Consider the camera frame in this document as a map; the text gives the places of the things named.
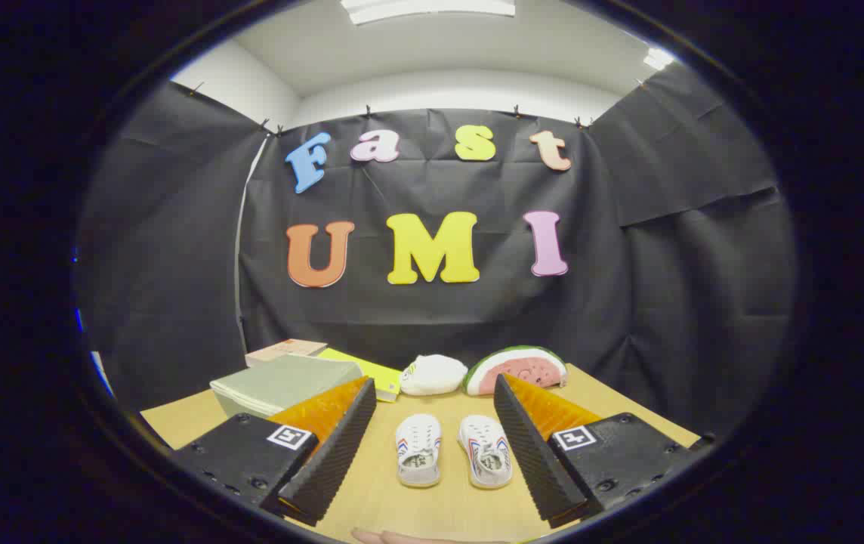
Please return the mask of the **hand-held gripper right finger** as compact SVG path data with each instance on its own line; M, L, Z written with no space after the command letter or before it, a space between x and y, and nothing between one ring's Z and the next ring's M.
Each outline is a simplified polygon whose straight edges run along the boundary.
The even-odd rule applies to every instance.
M683 447L629 411L601 418L516 376L498 376L493 403L539 516L553 529L631 502L714 442L705 434Z

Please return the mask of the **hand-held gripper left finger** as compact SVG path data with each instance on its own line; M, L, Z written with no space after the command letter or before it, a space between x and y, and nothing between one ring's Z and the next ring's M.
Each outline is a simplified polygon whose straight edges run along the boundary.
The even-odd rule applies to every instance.
M270 418L233 414L173 460L230 499L315 526L340 489L376 410L369 376Z

